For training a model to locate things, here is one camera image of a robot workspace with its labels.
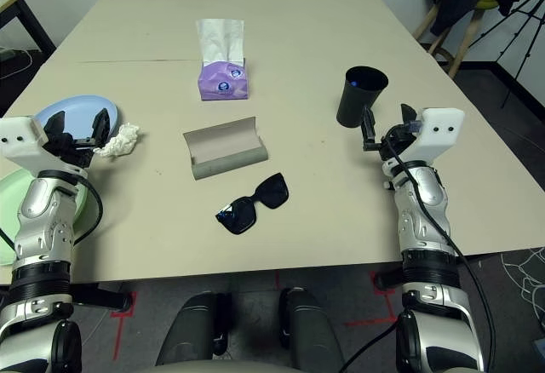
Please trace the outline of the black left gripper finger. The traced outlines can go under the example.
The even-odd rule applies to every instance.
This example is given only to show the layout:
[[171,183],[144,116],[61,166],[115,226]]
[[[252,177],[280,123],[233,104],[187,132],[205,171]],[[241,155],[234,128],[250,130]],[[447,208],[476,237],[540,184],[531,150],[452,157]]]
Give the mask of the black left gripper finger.
[[92,124],[93,134],[91,136],[93,147],[102,148],[108,140],[110,133],[110,117],[108,110],[103,108],[95,115]]
[[65,112],[59,111],[52,115],[44,126],[44,132],[47,136],[59,136],[64,133]]

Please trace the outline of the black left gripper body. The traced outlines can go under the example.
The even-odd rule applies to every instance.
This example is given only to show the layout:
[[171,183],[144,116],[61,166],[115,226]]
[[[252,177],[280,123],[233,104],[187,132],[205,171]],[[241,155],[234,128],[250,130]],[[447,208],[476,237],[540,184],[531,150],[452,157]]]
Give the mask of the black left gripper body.
[[88,168],[94,156],[96,141],[93,137],[74,139],[69,133],[47,133],[43,148],[67,164]]

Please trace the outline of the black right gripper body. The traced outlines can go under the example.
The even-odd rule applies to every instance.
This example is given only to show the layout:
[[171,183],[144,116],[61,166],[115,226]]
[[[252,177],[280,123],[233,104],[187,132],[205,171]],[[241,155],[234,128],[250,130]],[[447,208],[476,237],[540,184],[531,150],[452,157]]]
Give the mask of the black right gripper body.
[[396,155],[400,156],[400,153],[416,140],[414,132],[415,130],[411,123],[394,125],[381,138],[381,141],[377,142],[376,151],[366,152],[379,152],[381,160],[386,162],[390,158],[394,158]]

